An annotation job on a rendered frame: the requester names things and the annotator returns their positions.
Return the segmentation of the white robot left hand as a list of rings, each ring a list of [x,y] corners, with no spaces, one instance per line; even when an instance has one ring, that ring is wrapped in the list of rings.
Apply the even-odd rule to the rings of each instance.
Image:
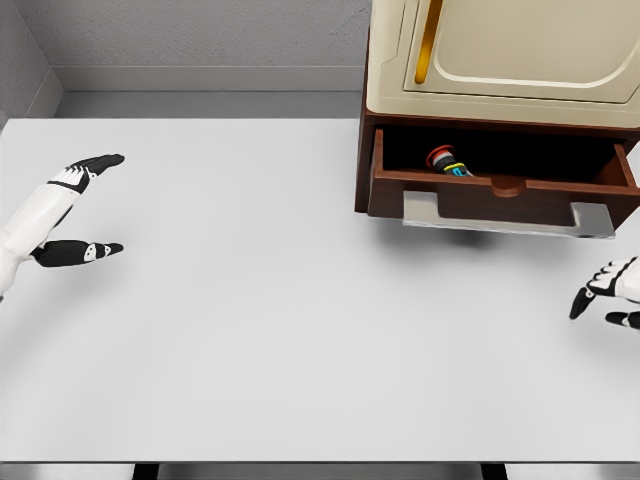
[[[77,161],[36,188],[4,225],[3,245],[20,260],[33,258],[43,267],[75,266],[120,253],[118,243],[48,239],[90,182],[124,161],[107,154]]]

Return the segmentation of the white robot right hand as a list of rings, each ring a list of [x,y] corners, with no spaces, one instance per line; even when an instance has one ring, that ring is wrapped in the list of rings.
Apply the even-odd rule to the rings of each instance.
[[[617,297],[640,305],[640,257],[609,262],[577,292],[569,319],[577,319],[597,297]]]

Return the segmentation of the brown wooden drawer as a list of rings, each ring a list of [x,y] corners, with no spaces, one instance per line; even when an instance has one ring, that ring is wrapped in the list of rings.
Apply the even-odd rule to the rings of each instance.
[[[427,165],[427,155],[442,145],[454,148],[472,177]],[[402,221],[404,191],[436,193],[442,217],[533,224],[572,225],[571,202],[604,204],[615,231],[640,208],[640,186],[619,140],[379,127],[363,209]]]

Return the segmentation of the brown and cream cabinet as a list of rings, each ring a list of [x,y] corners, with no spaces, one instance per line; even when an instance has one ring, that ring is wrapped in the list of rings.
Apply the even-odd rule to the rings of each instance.
[[[627,104],[420,93],[404,88],[421,0],[373,0],[360,117],[355,208],[365,213],[375,131],[445,128],[640,143],[640,89]]]

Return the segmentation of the cream cabinet door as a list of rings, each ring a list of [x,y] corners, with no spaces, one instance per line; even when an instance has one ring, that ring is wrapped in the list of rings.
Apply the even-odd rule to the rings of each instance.
[[[421,0],[407,91],[622,105],[640,89],[640,0],[443,0],[418,83],[428,11]]]

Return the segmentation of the red-capped black switch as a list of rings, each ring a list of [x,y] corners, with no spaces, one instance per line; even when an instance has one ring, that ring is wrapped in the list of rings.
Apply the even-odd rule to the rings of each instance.
[[[442,145],[433,149],[427,155],[426,163],[439,174],[456,177],[472,177],[472,173],[466,165],[455,158],[454,148],[451,145]]]

